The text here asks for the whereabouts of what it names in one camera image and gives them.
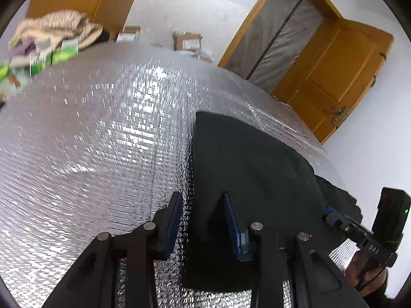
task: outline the silver reflective insulation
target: silver reflective insulation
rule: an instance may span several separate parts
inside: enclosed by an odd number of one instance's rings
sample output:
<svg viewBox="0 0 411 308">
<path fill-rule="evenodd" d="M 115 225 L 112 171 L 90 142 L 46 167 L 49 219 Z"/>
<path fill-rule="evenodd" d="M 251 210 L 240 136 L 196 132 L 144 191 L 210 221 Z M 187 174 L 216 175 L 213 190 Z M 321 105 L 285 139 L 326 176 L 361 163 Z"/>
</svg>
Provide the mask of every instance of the silver reflective insulation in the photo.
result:
<svg viewBox="0 0 411 308">
<path fill-rule="evenodd" d="M 99 232 L 129 232 L 174 190 L 189 195 L 197 110 L 263 130 L 342 187 L 292 108 L 258 87 L 173 51 L 97 45 L 40 73 L 0 112 L 0 274 L 22 308 L 41 307 Z M 184 235 L 170 260 L 155 264 L 159 306 L 248 307 L 249 292 L 180 285 Z M 120 283 L 120 305 L 123 289 Z"/>
</svg>

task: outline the cardboard box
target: cardboard box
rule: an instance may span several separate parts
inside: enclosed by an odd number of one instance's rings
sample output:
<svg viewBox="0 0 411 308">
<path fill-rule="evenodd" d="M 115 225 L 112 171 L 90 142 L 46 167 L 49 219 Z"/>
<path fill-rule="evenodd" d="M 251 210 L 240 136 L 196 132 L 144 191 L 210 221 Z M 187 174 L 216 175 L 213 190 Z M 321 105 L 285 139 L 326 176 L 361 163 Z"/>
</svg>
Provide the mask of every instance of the cardboard box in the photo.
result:
<svg viewBox="0 0 411 308">
<path fill-rule="evenodd" d="M 140 36 L 141 26 L 126 25 L 117 36 L 117 43 L 137 41 Z"/>
<path fill-rule="evenodd" d="M 177 51 L 195 51 L 201 49 L 201 34 L 177 34 L 174 36 L 174 49 Z"/>
</svg>

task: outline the folded cloth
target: folded cloth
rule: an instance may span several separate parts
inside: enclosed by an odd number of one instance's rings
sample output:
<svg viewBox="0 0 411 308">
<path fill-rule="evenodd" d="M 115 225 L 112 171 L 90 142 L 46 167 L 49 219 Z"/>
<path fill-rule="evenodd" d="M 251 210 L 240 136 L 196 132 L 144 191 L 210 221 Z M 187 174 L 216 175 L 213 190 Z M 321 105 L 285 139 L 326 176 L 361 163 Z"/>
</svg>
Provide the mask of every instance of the folded cloth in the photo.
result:
<svg viewBox="0 0 411 308">
<path fill-rule="evenodd" d="M 25 39 L 20 45 L 17 45 L 16 47 L 12 48 L 10 50 L 10 57 L 16 56 L 16 55 L 27 55 L 30 53 L 32 50 L 36 49 L 36 45 L 34 44 L 34 39 L 29 38 Z"/>
<path fill-rule="evenodd" d="M 74 10 L 60 10 L 40 18 L 23 20 L 9 41 L 9 50 L 28 38 L 50 38 L 53 51 L 65 39 L 79 40 L 79 49 L 90 46 L 101 35 L 103 26 L 92 23 L 87 14 Z"/>
</svg>

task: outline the green package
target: green package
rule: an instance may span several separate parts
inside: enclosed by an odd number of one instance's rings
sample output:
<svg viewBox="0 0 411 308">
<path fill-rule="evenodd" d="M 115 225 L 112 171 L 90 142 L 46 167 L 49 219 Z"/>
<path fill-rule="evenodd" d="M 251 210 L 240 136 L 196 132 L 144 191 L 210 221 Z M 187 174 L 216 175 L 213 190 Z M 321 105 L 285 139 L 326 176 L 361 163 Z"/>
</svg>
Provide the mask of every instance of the green package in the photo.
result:
<svg viewBox="0 0 411 308">
<path fill-rule="evenodd" d="M 46 56 L 35 56 L 30 59 L 30 76 L 38 74 L 43 69 L 51 66 L 52 53 Z"/>
<path fill-rule="evenodd" d="M 10 66 L 7 64 L 0 65 L 0 80 L 6 78 L 10 74 Z"/>
<path fill-rule="evenodd" d="M 61 61 L 66 61 L 70 59 L 71 57 L 74 57 L 79 53 L 79 49 L 76 47 L 67 47 L 62 49 L 60 52 L 56 52 L 53 54 L 53 61 L 52 65 L 56 65 L 57 63 Z"/>
</svg>

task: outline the purple cloth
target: purple cloth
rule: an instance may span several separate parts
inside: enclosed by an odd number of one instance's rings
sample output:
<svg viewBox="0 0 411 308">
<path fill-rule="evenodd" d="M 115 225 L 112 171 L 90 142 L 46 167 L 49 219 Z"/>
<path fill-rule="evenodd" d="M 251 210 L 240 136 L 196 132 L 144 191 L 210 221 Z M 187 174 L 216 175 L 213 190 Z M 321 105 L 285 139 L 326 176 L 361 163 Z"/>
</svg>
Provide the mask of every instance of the purple cloth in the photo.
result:
<svg viewBox="0 0 411 308">
<path fill-rule="evenodd" d="M 32 50 L 36 49 L 36 45 L 34 44 L 34 39 L 25 39 L 20 45 L 13 47 L 10 50 L 10 57 L 18 56 L 18 55 L 28 55 Z"/>
</svg>

